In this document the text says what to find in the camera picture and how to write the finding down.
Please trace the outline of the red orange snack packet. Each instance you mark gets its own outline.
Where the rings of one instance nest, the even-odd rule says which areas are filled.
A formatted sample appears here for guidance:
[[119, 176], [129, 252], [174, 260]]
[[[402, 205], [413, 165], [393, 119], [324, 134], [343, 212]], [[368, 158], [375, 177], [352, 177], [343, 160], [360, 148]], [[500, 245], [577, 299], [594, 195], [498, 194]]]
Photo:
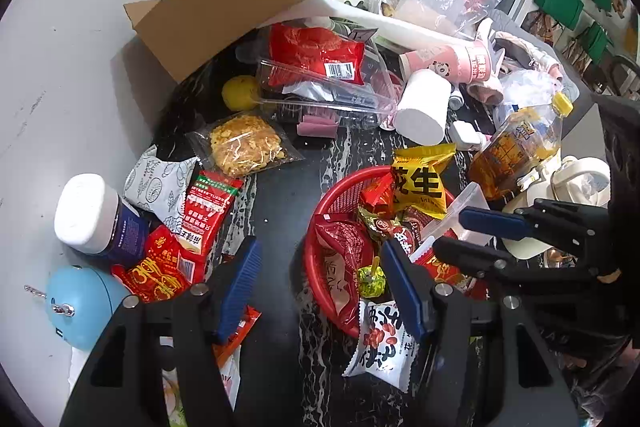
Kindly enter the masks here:
[[415, 253], [409, 256], [409, 259], [415, 265], [427, 269], [431, 277], [436, 283], [447, 283], [462, 291], [465, 296], [475, 300], [485, 301], [488, 299], [487, 285], [477, 280], [475, 277], [463, 274], [457, 267], [447, 265], [447, 263], [439, 261], [430, 248], [428, 251]]

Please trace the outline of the white red peanut packet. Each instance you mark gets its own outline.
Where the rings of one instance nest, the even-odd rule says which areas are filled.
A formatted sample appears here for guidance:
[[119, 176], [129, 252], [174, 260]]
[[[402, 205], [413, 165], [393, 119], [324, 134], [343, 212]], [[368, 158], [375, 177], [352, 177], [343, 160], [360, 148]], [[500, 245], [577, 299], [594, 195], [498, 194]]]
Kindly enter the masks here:
[[360, 300], [357, 347], [343, 377], [369, 374], [407, 393], [418, 350], [395, 301]]

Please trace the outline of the yellow green lollipop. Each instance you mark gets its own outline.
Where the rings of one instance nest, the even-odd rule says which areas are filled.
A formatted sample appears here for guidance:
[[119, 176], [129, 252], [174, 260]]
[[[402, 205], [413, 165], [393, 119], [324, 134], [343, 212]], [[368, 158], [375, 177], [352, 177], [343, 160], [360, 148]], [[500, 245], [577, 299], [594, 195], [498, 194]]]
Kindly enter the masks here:
[[358, 270], [358, 291], [363, 299], [381, 297], [386, 287], [386, 276], [381, 267], [381, 258], [374, 256], [370, 265]]

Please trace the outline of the yellow peanut packet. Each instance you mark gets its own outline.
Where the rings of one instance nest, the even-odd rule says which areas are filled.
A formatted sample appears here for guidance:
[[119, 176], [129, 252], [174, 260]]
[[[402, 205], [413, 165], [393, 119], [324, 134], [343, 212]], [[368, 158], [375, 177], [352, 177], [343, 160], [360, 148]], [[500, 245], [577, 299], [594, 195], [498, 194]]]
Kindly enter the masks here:
[[414, 207], [428, 217], [442, 220], [447, 212], [446, 188], [440, 175], [457, 152], [451, 143], [395, 150], [392, 164], [394, 206]]

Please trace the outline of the green cereal packet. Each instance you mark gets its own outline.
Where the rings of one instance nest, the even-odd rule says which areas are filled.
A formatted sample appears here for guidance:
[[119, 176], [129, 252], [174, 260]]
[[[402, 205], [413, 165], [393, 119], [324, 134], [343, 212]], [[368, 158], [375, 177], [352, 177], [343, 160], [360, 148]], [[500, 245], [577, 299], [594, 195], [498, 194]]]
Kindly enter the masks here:
[[387, 239], [397, 239], [408, 254], [418, 246], [412, 231], [396, 218], [380, 217], [362, 206], [358, 207], [358, 218], [368, 230], [371, 239], [378, 245], [382, 245]]

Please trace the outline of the dark red snack packet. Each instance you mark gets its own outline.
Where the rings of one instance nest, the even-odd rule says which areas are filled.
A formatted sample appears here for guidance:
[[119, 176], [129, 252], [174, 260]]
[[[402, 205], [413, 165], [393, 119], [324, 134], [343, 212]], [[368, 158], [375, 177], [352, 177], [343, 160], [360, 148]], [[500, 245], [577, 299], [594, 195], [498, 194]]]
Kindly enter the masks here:
[[372, 241], [363, 224], [349, 213], [314, 216], [314, 235], [337, 324], [351, 329], [358, 322], [358, 270], [372, 262]]

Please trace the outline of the white electric kettle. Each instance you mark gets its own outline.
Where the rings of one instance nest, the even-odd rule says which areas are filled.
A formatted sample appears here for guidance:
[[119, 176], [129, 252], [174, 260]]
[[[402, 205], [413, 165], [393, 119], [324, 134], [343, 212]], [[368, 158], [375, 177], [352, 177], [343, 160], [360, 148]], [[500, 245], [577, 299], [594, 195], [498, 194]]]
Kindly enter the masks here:
[[[536, 198], [598, 207], [605, 212], [610, 200], [610, 176], [610, 168], [599, 158], [567, 156], [554, 167], [539, 167], [524, 176], [522, 182], [530, 181], [529, 186], [522, 188], [521, 193], [506, 204], [503, 212], [514, 213], [517, 209], [533, 206]], [[505, 239], [503, 244], [513, 257], [520, 260], [537, 255], [544, 255], [549, 262], [570, 260], [569, 254], [561, 254], [538, 239]]]

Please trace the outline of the yellow cap tea bottle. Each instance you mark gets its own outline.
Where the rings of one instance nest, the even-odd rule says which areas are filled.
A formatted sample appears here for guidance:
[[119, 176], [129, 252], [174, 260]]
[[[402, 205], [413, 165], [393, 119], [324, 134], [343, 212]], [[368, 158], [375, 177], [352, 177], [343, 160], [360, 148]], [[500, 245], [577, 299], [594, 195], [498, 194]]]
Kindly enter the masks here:
[[562, 124], [573, 104], [558, 92], [547, 105], [519, 109], [506, 118], [468, 170], [487, 200], [518, 191], [518, 179], [560, 149]]

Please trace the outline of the light blue round gadget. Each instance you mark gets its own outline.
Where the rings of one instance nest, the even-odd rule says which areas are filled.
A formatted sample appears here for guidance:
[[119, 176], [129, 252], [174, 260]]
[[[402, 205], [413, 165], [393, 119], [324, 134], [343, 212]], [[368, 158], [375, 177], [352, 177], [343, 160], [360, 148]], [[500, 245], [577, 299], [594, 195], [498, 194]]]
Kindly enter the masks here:
[[73, 348], [90, 352], [128, 289], [102, 270], [69, 265], [56, 270], [45, 291], [24, 285], [24, 291], [39, 297], [56, 335]]

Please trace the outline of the orange small sachet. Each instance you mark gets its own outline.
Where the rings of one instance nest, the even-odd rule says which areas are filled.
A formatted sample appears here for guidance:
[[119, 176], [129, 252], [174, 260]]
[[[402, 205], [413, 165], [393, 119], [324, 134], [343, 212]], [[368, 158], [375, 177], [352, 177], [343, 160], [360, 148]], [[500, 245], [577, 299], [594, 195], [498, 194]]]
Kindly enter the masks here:
[[262, 314], [251, 306], [246, 306], [239, 321], [238, 327], [222, 345], [214, 346], [214, 353], [217, 364], [223, 367], [229, 360], [233, 352], [241, 346], [242, 341], [253, 328]]

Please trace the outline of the pink green wipes pack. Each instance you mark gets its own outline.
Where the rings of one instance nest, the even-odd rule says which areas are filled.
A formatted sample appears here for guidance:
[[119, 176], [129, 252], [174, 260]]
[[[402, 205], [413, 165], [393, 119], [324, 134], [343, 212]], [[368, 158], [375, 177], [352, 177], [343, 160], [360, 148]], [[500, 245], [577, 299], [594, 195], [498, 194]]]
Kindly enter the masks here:
[[162, 425], [233, 425], [233, 411], [240, 387], [240, 351], [231, 343], [214, 346], [218, 352], [208, 355], [201, 340], [170, 338], [162, 348], [168, 355], [170, 371], [162, 369], [168, 421]]

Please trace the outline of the red orange candy packet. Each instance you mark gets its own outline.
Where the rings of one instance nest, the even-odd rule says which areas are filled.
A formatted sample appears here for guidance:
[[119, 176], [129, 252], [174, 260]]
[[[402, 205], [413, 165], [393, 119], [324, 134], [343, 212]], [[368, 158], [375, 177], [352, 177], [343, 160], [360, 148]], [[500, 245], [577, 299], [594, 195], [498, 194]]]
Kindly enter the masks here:
[[144, 303], [156, 303], [203, 283], [204, 268], [202, 259], [196, 259], [166, 225], [160, 225], [146, 239], [143, 258], [129, 269], [112, 265], [111, 274], [130, 294]]

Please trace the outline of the red plastic basket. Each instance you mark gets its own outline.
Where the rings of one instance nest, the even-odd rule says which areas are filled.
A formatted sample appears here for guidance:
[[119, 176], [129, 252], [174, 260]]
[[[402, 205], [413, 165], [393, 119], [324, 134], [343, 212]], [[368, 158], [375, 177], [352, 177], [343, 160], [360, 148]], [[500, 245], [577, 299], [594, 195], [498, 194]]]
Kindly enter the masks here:
[[[364, 297], [358, 271], [367, 268], [380, 250], [373, 231], [357, 218], [360, 194], [390, 179], [391, 174], [388, 166], [369, 167], [335, 183], [314, 210], [305, 239], [304, 262], [312, 295], [328, 319], [352, 338], [359, 335], [358, 305]], [[454, 213], [458, 202], [480, 195], [471, 184], [457, 198], [445, 194], [448, 209], [444, 219], [436, 220], [409, 207], [401, 211], [398, 225], [385, 228], [398, 231], [402, 239], [411, 239], [414, 253], [429, 237], [442, 235], [484, 246], [489, 237], [462, 228]]]

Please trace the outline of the pink panda paper cup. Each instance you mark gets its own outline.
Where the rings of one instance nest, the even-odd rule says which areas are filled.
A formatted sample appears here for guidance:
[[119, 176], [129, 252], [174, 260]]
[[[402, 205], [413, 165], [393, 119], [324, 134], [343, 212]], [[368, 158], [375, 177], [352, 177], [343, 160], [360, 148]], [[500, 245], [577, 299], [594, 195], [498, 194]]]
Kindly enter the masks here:
[[490, 55], [486, 46], [478, 42], [434, 44], [400, 54], [399, 65], [405, 80], [422, 69], [431, 69], [454, 84], [484, 82], [491, 74]]

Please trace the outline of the white lid blue jar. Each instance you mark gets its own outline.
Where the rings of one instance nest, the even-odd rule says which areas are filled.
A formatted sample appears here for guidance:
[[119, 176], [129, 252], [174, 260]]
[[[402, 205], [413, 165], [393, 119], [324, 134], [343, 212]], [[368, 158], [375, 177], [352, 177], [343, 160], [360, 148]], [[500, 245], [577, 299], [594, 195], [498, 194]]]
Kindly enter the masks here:
[[54, 233], [81, 254], [131, 267], [143, 259], [149, 223], [96, 173], [81, 173], [63, 187]]

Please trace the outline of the white patterned small packet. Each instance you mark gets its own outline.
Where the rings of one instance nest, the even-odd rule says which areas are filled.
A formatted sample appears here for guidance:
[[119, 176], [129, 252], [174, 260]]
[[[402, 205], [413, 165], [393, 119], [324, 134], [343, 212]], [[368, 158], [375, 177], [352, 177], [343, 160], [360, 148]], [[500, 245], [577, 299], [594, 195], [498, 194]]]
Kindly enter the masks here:
[[157, 157], [157, 146], [145, 150], [131, 169], [124, 185], [130, 204], [154, 213], [171, 233], [182, 229], [186, 193], [198, 158], [164, 161]]

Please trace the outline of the clear plastic tray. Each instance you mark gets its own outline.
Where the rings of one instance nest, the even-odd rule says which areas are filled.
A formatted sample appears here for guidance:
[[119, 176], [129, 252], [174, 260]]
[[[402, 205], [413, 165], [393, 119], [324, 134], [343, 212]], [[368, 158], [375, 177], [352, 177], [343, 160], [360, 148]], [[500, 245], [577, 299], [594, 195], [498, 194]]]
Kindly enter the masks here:
[[[285, 23], [304, 26], [299, 20]], [[270, 60], [267, 26], [247, 44], [236, 48], [236, 58], [256, 66], [260, 84], [258, 104], [266, 112], [299, 126], [305, 120], [336, 127], [355, 127], [369, 130], [394, 129], [393, 119], [399, 102], [399, 87], [390, 78], [384, 58], [372, 40], [372, 31], [353, 23], [334, 24], [337, 34], [366, 46], [361, 65], [362, 86], [355, 86], [337, 78], [326, 78], [308, 70], [286, 66]]]

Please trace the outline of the golden noodle snack bag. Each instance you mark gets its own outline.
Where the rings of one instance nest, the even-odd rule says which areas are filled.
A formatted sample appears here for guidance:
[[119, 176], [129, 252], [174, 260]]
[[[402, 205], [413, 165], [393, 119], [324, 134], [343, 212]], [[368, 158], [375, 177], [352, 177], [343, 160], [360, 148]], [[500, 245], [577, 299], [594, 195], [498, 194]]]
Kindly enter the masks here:
[[278, 124], [256, 112], [233, 115], [188, 132], [202, 166], [231, 176], [251, 174], [303, 160]]

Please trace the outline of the red bag in tray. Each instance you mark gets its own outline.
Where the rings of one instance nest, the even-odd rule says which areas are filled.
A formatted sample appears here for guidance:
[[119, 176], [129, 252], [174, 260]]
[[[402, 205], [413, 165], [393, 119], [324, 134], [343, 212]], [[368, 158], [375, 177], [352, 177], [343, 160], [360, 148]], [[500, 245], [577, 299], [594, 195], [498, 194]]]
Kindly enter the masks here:
[[269, 29], [270, 60], [314, 74], [362, 86], [366, 46], [323, 27], [276, 23]]

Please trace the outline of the yellow lemon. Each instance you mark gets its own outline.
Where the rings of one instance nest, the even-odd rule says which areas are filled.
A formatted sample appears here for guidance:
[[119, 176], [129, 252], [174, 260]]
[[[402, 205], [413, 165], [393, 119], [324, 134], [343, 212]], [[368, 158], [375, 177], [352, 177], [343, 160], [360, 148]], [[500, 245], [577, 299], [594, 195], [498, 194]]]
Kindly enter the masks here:
[[231, 112], [245, 112], [258, 104], [260, 84], [254, 76], [235, 76], [224, 83], [221, 95]]

